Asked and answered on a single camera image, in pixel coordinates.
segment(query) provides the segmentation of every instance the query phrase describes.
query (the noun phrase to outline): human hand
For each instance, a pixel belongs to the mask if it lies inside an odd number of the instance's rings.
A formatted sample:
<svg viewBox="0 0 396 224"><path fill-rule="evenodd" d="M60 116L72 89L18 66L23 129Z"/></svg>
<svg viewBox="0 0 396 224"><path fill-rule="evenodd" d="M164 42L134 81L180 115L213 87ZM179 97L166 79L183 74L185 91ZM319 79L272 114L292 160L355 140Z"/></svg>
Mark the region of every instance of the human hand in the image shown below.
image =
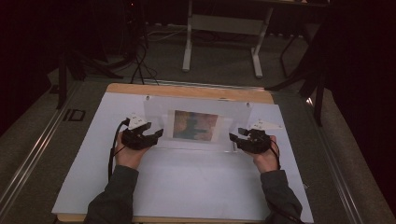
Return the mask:
<svg viewBox="0 0 396 224"><path fill-rule="evenodd" d="M116 164L127 166L133 169L137 169L140 164L143 155L150 149L150 147L146 147L140 150L133 150L131 148L126 147L122 142L122 133L119 133L117 136L117 146L114 150L116 157Z"/></svg>
<svg viewBox="0 0 396 224"><path fill-rule="evenodd" d="M276 137L271 135L270 138L272 141L274 141L271 143L271 148L274 150L274 152L276 152L276 155L279 155L279 148L276 145ZM257 166L257 169L262 174L278 169L277 158L274 152L269 149L260 154L255 154L251 152L246 153L253 158L254 164Z"/></svg>

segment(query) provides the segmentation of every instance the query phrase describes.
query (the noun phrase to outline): wooden edge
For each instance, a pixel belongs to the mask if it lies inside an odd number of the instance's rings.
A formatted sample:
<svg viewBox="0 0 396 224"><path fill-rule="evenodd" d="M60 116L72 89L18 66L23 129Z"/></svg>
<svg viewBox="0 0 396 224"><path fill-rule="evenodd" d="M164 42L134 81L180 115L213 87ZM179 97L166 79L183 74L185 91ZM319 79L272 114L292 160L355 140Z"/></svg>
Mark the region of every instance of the wooden edge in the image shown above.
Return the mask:
<svg viewBox="0 0 396 224"><path fill-rule="evenodd" d="M86 215L78 214L58 214L58 220L62 222L82 222L84 221ZM189 217L134 217L132 220L134 223L141 223L141 222L195 222L195 223L259 223L259 221L252 221L252 220L237 220L237 219L213 219L213 218L189 218Z"/></svg>
<svg viewBox="0 0 396 224"><path fill-rule="evenodd" d="M188 97L224 101L248 101L270 105L274 104L274 99L271 93L265 90L230 90L208 87L154 86L112 83L108 85L106 92Z"/></svg>

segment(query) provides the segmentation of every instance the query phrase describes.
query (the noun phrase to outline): white board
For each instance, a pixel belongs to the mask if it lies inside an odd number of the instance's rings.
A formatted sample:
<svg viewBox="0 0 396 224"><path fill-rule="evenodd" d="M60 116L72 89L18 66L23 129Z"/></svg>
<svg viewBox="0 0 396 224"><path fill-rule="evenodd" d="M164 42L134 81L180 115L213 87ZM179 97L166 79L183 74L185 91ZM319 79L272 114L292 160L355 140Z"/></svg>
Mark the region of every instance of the white board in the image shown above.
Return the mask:
<svg viewBox="0 0 396 224"><path fill-rule="evenodd" d="M158 99L169 105L183 101L183 98L172 97ZM132 112L145 115L145 101L146 95L109 92L104 95L52 213L87 213L89 202L106 186L109 149L118 125ZM210 108L219 108L218 104L219 101L214 100L188 99L187 106L190 110L198 106L204 108L204 112L211 112ZM241 106L236 102L222 104ZM247 124L258 119L276 124L277 128L267 133L276 136L282 169L303 206L302 221L312 223L311 209L279 107L258 103L249 103L249 107ZM260 174L252 159L239 149L166 148L159 141L145 154L138 170L134 192L134 215L137 217L263 220L269 214Z"/></svg>

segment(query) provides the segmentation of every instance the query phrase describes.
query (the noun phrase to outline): picture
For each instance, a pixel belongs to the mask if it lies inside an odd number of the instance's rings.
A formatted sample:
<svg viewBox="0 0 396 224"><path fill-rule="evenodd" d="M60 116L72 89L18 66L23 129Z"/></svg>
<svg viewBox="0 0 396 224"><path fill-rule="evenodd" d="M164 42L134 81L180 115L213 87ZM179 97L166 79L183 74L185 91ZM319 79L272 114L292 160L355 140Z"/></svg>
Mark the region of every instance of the picture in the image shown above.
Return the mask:
<svg viewBox="0 0 396 224"><path fill-rule="evenodd" d="M173 138L216 141L222 116L175 110Z"/></svg>

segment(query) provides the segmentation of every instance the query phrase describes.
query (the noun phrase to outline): gray sleeve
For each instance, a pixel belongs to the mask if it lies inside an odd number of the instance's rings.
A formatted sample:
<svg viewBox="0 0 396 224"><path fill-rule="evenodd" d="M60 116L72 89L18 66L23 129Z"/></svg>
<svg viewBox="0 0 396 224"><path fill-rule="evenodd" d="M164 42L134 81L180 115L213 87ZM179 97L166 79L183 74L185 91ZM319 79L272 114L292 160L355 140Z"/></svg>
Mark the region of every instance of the gray sleeve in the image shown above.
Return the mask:
<svg viewBox="0 0 396 224"><path fill-rule="evenodd" d="M105 191L90 202L84 224L131 224L138 175L132 168L117 165Z"/></svg>
<svg viewBox="0 0 396 224"><path fill-rule="evenodd" d="M265 223L296 223L285 216L300 220L303 208L289 188L285 171L262 173L261 181L265 199L271 209L271 214L265 219Z"/></svg>

